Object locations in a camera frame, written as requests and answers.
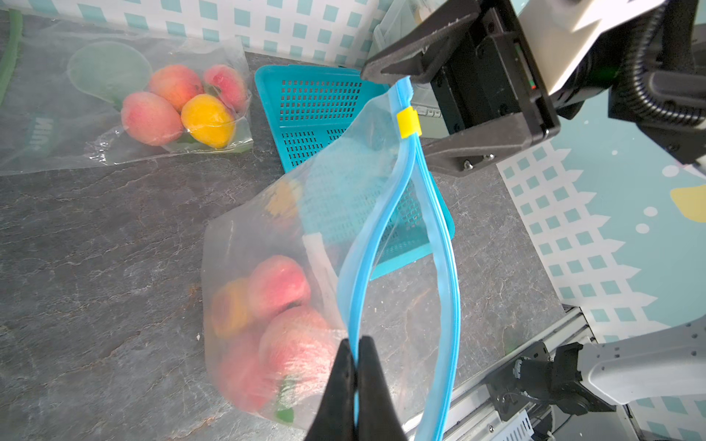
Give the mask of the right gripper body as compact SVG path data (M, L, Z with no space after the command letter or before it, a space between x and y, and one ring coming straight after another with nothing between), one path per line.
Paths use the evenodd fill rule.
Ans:
M454 31L453 52L430 85L450 135L518 114L531 141L560 132L560 122L509 1L448 1L476 18Z

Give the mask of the clear green zip-top bag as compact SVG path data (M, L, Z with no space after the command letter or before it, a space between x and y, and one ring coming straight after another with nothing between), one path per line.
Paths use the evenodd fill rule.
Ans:
M153 74L182 64L204 81L217 64L249 71L240 42L159 38L66 20L35 18L17 10L1 15L1 172L121 165L153 157L247 151L252 144L249 104L235 117L236 133L224 149L196 141L184 128L172 143L135 141L121 124L123 100L149 92Z

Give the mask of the orange-pink peach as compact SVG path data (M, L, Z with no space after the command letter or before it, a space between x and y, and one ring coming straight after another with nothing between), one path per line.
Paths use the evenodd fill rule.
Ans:
M163 97L178 113L193 97L205 93L198 74L182 64L172 64L156 71L147 89Z

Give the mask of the blue stick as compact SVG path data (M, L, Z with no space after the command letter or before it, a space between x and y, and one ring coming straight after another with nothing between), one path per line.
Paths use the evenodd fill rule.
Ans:
M355 428L388 402L383 430L442 439L461 295L412 97L397 81L323 150L209 223L205 360L235 409L310 428L344 350Z

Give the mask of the pink peach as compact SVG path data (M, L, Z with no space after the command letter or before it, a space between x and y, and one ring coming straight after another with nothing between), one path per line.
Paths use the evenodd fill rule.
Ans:
M227 108L239 115L246 113L250 93L239 71L225 64L217 64L205 71L204 81L217 90L217 97Z
M277 376L318 391L327 384L336 351L338 337L327 320L311 307L298 306L270 322L260 339L259 359Z
M248 279L248 304L257 319L270 319L289 307L305 305L311 295L303 268L285 255L261 262Z
M174 107L150 92L135 92L123 100L121 124L132 139L151 146L172 143L184 132Z
M274 400L277 379L260 362L258 334L241 334L233 340L218 366L217 386L230 404L247 413L259 413Z

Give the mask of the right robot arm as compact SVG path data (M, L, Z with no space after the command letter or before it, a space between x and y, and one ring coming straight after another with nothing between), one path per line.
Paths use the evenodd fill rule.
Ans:
M577 307L601 344L685 325L705 312L705 180L592 97L560 134L446 178L459 201L494 178L550 298Z

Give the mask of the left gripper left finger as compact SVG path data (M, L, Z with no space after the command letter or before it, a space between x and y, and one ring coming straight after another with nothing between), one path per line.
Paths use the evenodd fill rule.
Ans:
M357 439L355 393L357 371L349 340L344 339L336 358L318 412L305 441L353 441Z

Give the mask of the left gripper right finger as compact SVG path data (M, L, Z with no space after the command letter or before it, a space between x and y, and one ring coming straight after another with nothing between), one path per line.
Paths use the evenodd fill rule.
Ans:
M406 441L384 378L375 343L363 336L359 344L357 382L359 395L358 440Z

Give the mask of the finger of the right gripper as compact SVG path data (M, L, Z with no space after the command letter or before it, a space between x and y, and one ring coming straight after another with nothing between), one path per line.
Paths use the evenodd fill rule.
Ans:
M531 127L516 113L438 139L423 152L431 172L468 176L545 140L545 124Z
M369 58L360 77L376 84L392 85L408 77L425 84L447 62L463 35L481 16L479 1L448 1L409 34Z

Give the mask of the yellow peach with leaf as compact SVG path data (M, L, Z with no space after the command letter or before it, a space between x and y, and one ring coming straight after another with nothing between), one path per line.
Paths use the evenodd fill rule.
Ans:
M219 339L226 340L249 331L254 324L248 298L248 278L229 281L211 301L211 325Z

